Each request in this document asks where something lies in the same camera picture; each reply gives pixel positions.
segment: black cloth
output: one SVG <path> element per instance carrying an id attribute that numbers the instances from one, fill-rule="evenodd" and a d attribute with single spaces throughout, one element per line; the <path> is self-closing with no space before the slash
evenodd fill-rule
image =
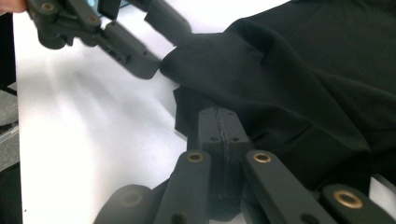
<path id="1" fill-rule="evenodd" d="M 0 172 L 0 223 L 22 224 L 21 167 L 19 163 Z"/>
<path id="2" fill-rule="evenodd" d="M 16 81 L 12 14 L 0 16 L 0 85 Z"/>
<path id="3" fill-rule="evenodd" d="M 198 112 L 221 106 L 309 189 L 395 183 L 395 15 L 388 1 L 306 0 L 193 35 L 161 64 L 181 84 L 176 129 L 195 136 Z"/>

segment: wrinkled fabric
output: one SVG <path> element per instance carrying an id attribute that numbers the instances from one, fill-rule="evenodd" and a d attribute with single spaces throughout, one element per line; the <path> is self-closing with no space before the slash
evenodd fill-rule
<path id="1" fill-rule="evenodd" d="M 176 129 L 196 136 L 198 112 L 221 106 L 309 189 L 395 183 L 395 15 L 386 1 L 306 0 L 193 35 L 161 65 L 180 83 Z"/>

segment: gray floor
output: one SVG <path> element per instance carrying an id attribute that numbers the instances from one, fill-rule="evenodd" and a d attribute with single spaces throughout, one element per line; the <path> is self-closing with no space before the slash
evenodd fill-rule
<path id="1" fill-rule="evenodd" d="M 16 83 L 9 86 L 16 90 Z M 18 119 L 18 98 L 7 92 L 0 91 L 0 125 L 14 122 Z M 20 136 L 12 136 L 0 143 L 0 171 L 20 160 Z"/>

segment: white surface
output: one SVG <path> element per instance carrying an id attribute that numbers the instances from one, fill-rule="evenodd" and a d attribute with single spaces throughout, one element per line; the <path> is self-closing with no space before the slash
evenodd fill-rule
<path id="1" fill-rule="evenodd" d="M 195 33 L 222 32 L 284 2 L 169 1 Z M 162 58 L 173 47 L 144 16 L 126 7 L 119 21 Z M 116 189 L 154 188 L 168 178 L 186 149 L 174 131 L 177 84 L 160 73 L 138 79 L 78 40 L 72 48 L 46 49 L 26 13 L 14 21 L 23 223 L 93 223 Z"/>
<path id="2" fill-rule="evenodd" d="M 371 178 L 370 199 L 396 220 L 396 195 L 375 178 Z"/>

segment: black fabric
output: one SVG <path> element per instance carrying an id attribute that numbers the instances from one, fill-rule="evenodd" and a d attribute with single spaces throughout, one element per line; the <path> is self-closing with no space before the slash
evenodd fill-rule
<path id="1" fill-rule="evenodd" d="M 16 81 L 12 14 L 0 16 L 0 85 Z"/>
<path id="2" fill-rule="evenodd" d="M 20 164 L 0 172 L 0 223 L 22 224 Z"/>
<path id="3" fill-rule="evenodd" d="M 388 1 L 306 0 L 193 35 L 161 65 L 181 84 L 176 129 L 195 136 L 198 112 L 222 106 L 309 189 L 394 181 L 395 13 Z"/>

